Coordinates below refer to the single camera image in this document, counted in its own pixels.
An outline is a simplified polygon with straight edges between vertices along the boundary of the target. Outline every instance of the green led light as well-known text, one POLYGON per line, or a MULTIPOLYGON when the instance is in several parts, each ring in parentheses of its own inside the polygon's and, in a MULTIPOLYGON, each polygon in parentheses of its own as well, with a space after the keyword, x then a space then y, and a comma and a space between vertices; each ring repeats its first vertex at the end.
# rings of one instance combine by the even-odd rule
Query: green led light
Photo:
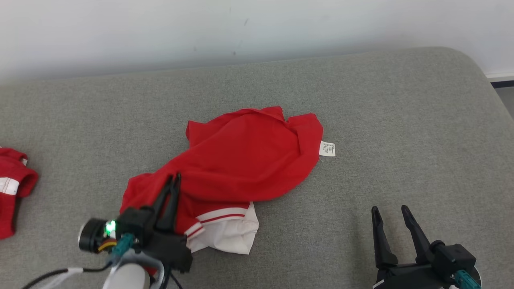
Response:
POLYGON ((110 223, 105 225, 105 232, 109 235, 112 231, 116 230, 116 222, 112 220, 110 223))

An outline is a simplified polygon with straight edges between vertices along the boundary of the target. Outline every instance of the white wall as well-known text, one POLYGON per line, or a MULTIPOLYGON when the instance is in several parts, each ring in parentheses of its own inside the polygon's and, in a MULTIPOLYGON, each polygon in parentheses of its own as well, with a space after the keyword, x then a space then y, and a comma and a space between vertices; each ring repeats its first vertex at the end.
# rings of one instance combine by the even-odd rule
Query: white wall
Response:
POLYGON ((514 1, 0 0, 0 82, 417 46, 514 79, 514 1))

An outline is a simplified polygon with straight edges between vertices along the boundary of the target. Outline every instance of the baseboard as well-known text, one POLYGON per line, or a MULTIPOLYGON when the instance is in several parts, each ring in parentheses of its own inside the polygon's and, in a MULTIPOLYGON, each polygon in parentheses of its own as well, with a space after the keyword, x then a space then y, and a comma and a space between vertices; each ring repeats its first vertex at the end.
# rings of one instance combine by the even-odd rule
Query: baseboard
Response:
POLYGON ((495 73, 485 75, 490 82, 504 82, 514 80, 514 72, 511 73, 495 73))

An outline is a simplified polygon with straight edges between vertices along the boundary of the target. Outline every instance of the floor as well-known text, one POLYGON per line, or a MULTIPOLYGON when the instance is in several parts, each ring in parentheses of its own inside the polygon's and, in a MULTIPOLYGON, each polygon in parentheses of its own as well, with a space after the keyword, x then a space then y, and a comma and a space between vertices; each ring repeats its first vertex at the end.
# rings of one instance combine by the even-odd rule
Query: floor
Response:
POLYGON ((514 87, 496 88, 496 93, 507 107, 510 116, 514 118, 514 87))

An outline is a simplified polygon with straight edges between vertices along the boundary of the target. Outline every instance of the red garment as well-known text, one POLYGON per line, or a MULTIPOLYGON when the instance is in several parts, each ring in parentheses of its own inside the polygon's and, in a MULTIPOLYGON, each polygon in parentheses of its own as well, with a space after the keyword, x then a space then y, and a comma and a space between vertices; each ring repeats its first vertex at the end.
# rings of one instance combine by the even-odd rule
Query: red garment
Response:
POLYGON ((14 235, 16 197, 28 196, 38 180, 38 174, 25 166, 26 160, 26 154, 0 148, 0 239, 14 235))
POLYGON ((201 224, 242 220, 249 202, 279 197, 307 178, 322 135, 314 114, 285 121, 279 106, 189 121, 190 148, 157 172, 131 178, 120 213, 151 205, 168 177, 180 172, 177 233, 193 237, 201 224))

